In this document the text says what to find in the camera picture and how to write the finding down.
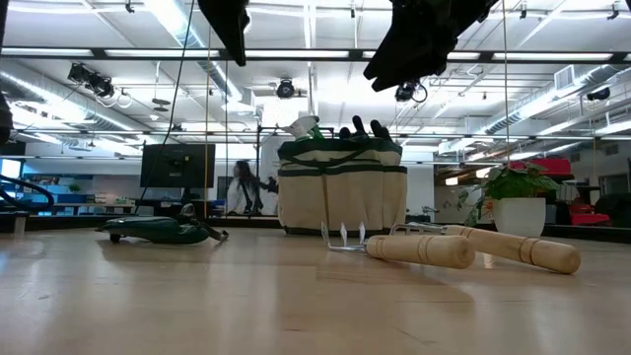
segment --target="window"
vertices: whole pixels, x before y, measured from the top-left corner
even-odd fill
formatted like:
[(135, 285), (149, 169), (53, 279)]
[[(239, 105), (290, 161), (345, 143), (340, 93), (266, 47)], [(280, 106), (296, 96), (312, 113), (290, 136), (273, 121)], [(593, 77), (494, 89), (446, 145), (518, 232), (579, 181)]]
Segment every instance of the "window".
[(604, 155), (605, 156), (611, 156), (611, 155), (616, 155), (616, 154), (618, 154), (618, 145), (617, 144), (613, 144), (613, 145), (604, 147)]
[(629, 192), (628, 175), (600, 177), (600, 191), (602, 194)]
[(22, 169), (22, 162), (14, 161), (10, 159), (0, 159), (0, 166), (2, 167), (1, 173), (7, 178), (19, 178), (20, 170)]

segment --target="green leaves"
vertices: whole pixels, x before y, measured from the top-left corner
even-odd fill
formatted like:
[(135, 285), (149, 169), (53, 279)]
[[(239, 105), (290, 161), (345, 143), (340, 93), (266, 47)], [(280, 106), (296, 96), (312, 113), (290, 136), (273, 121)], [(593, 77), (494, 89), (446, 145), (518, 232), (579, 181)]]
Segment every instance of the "green leaves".
[[(540, 172), (545, 168), (536, 164), (525, 163), (525, 169), (493, 168), (488, 180), (475, 189), (482, 188), (483, 193), (466, 217), (464, 224), (474, 226), (481, 217), (482, 206), (486, 198), (500, 200), (502, 198), (536, 197), (540, 192), (559, 189), (559, 184)], [(464, 206), (469, 192), (464, 190), (458, 195), (458, 210)]]

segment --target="person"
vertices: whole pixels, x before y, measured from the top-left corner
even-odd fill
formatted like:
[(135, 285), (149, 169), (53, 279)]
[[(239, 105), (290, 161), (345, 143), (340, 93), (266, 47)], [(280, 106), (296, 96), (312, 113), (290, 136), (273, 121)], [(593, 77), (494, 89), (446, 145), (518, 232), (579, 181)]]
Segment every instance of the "person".
[(254, 176), (247, 161), (238, 161), (233, 168), (233, 180), (228, 187), (226, 198), (226, 213), (251, 215), (260, 214), (263, 203), (260, 199), (260, 189), (278, 193), (278, 185), (273, 178), (269, 183), (261, 182)]

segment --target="dark hair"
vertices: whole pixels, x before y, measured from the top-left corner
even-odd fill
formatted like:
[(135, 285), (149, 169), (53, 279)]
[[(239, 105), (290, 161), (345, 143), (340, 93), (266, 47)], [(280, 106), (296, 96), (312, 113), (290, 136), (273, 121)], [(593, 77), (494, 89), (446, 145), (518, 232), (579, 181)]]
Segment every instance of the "dark hair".
[(254, 178), (254, 174), (249, 168), (249, 164), (247, 163), (247, 161), (238, 161), (236, 163), (236, 166), (239, 169), (239, 179), (247, 181)]

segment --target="wooden handle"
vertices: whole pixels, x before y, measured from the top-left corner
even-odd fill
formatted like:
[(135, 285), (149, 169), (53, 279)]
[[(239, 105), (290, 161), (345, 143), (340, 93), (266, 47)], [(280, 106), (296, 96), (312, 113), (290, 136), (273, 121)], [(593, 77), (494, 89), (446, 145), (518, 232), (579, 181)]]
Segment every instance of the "wooden handle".
[(561, 243), (463, 226), (447, 226), (446, 234), (467, 237), (476, 251), (564, 274), (572, 274), (581, 266), (579, 251), (572, 246)]
[(473, 263), (475, 250), (460, 236), (373, 236), (368, 255), (380, 259), (464, 269)]

